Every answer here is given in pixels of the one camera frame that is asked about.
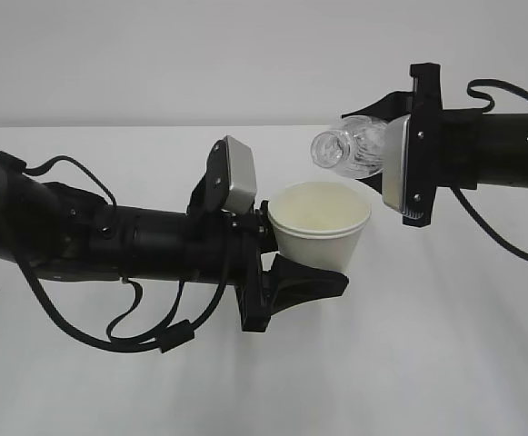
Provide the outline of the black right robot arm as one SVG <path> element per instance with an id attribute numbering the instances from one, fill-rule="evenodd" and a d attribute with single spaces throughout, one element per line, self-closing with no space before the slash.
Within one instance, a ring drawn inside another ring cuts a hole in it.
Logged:
<path id="1" fill-rule="evenodd" d="M 528 188 L 528 114 L 496 114 L 493 98 L 480 87 L 495 87 L 528 101 L 528 92 L 496 79 L 467 87 L 485 107 L 443 107 L 441 66 L 412 64 L 410 91 L 395 91 L 358 110 L 387 123 L 383 170 L 364 179 L 403 224 L 425 227 L 440 187 L 474 190 L 479 184 Z"/>

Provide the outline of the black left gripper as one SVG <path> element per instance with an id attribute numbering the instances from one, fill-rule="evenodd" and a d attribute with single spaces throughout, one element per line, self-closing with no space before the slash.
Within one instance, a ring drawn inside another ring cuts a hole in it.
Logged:
<path id="1" fill-rule="evenodd" d="M 243 332 L 265 332 L 271 316 L 308 302 L 340 297 L 349 284 L 341 272 L 306 266 L 277 254 L 268 271 L 262 256 L 278 250 L 268 202 L 231 214 L 226 234 L 228 284 L 234 287 Z"/>

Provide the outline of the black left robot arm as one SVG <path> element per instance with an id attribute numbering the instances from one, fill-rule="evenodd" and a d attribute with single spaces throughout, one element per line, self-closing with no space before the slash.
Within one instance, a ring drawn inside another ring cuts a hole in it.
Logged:
<path id="1" fill-rule="evenodd" d="M 0 259 L 24 260 L 36 279 L 101 282 L 149 279 L 233 286 L 246 332 L 263 332 L 272 316 L 344 293 L 345 275 L 278 253 L 265 206 L 224 208 L 224 188 L 208 170 L 183 213 L 120 206 L 107 190 L 90 193 L 40 183 L 52 168 L 30 168 L 0 153 Z M 270 270 L 261 257 L 273 253 Z"/>

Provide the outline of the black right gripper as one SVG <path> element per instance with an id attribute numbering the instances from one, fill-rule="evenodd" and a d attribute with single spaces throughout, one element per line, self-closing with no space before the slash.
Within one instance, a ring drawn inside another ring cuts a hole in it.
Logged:
<path id="1" fill-rule="evenodd" d="M 412 91 L 394 91 L 341 119 L 369 116 L 387 123 L 410 114 L 405 151 L 403 224 L 428 226 L 439 187 L 477 188 L 473 165 L 472 124 L 482 115 L 477 108 L 445 109 L 441 66 L 412 64 Z"/>

